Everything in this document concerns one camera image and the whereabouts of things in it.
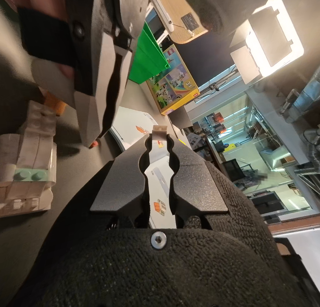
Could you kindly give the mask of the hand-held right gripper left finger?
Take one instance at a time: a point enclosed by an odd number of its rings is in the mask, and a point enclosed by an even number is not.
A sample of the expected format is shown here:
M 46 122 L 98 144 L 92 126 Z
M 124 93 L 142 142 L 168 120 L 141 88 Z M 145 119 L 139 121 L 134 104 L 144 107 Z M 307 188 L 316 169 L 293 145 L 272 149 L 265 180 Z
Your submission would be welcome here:
M 150 218 L 150 193 L 145 171 L 150 165 L 151 149 L 152 134 L 149 134 L 115 158 L 90 207 L 91 212 L 130 219 Z

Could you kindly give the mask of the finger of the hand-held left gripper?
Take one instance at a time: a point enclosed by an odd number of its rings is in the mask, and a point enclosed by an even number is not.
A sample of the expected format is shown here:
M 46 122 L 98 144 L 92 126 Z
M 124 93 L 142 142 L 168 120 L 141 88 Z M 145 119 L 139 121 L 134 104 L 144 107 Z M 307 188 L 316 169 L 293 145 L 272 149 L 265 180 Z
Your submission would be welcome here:
M 113 38 L 103 34 L 96 89 L 91 72 L 77 68 L 74 75 L 74 104 L 82 143 L 90 148 L 104 129 L 110 128 L 118 100 L 118 76 L 114 73 L 116 51 Z
M 130 73 L 132 51 L 119 46 L 114 46 L 114 50 L 114 70 L 106 90 L 106 109 L 103 115 L 102 131 L 98 136 L 99 138 L 106 134 L 114 122 Z

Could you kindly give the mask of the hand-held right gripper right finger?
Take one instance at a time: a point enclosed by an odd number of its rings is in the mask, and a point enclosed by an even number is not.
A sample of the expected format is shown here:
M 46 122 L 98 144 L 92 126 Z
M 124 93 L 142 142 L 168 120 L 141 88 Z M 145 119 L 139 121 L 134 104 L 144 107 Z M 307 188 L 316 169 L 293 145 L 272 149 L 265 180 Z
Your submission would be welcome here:
M 204 216 L 227 213 L 227 206 L 206 161 L 175 137 L 167 134 L 170 179 L 169 204 L 173 215 Z

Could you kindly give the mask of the green plastic bin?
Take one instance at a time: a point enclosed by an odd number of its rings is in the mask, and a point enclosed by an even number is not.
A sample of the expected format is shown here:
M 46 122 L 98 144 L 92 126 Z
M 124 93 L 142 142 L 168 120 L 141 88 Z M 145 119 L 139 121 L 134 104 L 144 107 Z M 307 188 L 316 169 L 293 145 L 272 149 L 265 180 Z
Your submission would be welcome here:
M 141 84 L 170 67 L 148 24 L 145 22 L 131 67 L 129 79 Z

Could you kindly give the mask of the small white lego piece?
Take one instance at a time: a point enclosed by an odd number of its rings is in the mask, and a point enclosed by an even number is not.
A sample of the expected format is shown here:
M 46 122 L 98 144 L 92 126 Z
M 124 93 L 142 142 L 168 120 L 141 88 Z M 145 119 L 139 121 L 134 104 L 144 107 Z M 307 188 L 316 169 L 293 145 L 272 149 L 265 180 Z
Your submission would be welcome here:
M 153 141 L 166 141 L 167 140 L 167 126 L 166 125 L 154 125 L 152 129 Z

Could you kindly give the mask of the orange and white lego assembly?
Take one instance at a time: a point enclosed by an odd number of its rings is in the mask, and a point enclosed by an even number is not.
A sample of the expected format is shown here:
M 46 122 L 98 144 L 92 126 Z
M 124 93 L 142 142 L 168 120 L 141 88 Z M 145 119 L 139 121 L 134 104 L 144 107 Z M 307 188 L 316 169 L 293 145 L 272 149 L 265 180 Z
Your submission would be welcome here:
M 46 92 L 44 105 L 51 108 L 55 112 L 56 116 L 58 117 L 60 117 L 64 113 L 67 106 L 66 103 L 59 100 L 49 91 Z

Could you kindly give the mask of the white and mint lego assembly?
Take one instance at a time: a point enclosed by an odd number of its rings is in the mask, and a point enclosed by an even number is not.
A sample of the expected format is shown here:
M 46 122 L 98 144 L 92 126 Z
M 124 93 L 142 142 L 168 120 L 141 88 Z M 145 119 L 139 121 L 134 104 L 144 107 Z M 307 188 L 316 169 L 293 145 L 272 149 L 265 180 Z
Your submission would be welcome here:
M 56 184 L 56 114 L 30 101 L 17 134 L 0 137 L 0 217 L 47 211 Z

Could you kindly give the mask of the white instruction booklet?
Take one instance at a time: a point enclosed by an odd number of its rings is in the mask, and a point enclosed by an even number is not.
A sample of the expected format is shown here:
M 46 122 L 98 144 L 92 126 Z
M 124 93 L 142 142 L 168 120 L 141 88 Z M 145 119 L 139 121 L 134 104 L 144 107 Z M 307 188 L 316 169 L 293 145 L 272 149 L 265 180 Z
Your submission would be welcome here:
M 119 107 L 110 132 L 121 150 L 125 151 L 152 133 L 154 125 L 158 124 L 150 114 Z M 149 159 L 150 165 L 145 171 L 150 199 L 149 224 L 153 229 L 176 229 L 175 216 L 169 204 L 170 181 L 174 172 L 169 166 L 167 142 L 152 141 Z

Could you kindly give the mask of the yellow printed toy box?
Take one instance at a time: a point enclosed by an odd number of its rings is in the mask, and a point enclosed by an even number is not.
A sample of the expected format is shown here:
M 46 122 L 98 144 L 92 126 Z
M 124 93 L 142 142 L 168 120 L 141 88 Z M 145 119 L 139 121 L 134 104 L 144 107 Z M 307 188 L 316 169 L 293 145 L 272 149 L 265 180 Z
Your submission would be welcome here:
M 199 88 L 174 44 L 164 51 L 169 68 L 146 80 L 159 112 L 166 116 L 200 96 Z

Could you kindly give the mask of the tilting wooden table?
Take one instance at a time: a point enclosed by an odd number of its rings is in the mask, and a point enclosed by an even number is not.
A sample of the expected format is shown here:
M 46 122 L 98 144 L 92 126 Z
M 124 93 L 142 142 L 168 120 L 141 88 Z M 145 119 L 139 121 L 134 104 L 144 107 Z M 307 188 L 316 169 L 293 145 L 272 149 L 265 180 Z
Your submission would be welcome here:
M 186 44 L 208 31 L 186 0 L 150 0 L 170 39 Z

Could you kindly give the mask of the large dark display screen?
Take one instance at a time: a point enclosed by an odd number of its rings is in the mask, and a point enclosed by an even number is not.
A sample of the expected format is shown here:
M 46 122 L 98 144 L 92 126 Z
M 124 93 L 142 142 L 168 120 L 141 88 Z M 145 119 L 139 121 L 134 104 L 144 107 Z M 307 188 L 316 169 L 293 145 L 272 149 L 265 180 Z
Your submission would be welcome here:
M 217 8 L 200 15 L 191 8 L 174 14 L 170 37 L 198 88 L 233 65 L 230 44 L 243 21 L 239 14 Z

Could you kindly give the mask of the black light stand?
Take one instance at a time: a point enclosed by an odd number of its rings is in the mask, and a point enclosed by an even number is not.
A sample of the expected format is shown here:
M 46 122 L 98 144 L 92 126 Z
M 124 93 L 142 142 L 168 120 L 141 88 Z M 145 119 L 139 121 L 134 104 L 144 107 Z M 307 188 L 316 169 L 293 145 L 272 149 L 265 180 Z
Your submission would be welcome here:
M 215 82 L 212 82 L 212 83 L 209 83 L 208 85 L 206 85 L 206 87 L 200 92 L 199 97 L 201 97 L 203 95 L 206 95 L 207 93 L 219 91 L 220 87 L 222 85 L 226 84 L 227 81 L 237 73 L 238 73 L 238 69 L 234 67 L 231 70 L 231 72 L 228 73 L 226 76 L 222 77 L 221 79 L 219 79 L 219 80 L 217 80 Z

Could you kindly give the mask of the studio light panel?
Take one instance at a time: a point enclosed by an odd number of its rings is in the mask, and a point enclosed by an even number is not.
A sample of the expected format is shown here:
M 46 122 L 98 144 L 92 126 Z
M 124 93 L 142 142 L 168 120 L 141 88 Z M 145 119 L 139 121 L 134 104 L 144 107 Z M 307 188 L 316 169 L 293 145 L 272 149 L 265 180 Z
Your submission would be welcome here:
M 244 84 L 268 77 L 304 54 L 283 0 L 257 8 L 236 29 L 230 50 Z

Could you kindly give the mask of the wide silver ventilation duct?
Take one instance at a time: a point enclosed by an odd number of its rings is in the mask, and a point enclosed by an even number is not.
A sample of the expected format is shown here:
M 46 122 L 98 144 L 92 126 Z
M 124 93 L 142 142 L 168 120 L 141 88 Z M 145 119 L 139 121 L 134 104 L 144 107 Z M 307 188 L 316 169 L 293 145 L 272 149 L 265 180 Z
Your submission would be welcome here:
M 287 96 L 279 115 L 286 123 L 292 124 L 300 119 L 304 114 L 319 101 L 320 98 L 320 68 L 318 68 L 306 86 L 298 92 L 292 89 Z

